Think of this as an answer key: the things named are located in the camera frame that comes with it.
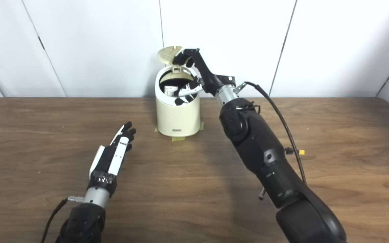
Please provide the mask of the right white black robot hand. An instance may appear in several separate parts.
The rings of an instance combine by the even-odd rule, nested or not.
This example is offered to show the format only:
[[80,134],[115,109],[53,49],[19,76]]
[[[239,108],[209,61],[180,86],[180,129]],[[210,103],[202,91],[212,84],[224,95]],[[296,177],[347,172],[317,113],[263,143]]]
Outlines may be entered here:
[[186,48],[179,51],[172,60],[174,65],[183,65],[187,67],[195,66],[199,71],[199,77],[191,81],[184,88],[178,89],[173,93],[175,97],[192,96],[201,91],[213,95],[221,106],[239,98],[235,89],[236,82],[233,76],[218,75],[211,71],[207,66],[206,59],[202,57],[199,48]]

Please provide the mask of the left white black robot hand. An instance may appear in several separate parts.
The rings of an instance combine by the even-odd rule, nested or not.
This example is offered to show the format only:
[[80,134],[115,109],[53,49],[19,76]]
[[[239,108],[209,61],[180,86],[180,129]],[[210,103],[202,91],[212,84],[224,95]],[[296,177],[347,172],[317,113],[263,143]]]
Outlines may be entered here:
[[136,129],[132,122],[125,123],[107,146],[99,146],[89,170],[90,187],[105,189],[112,197],[117,189],[117,175],[120,171],[125,154],[132,149]]

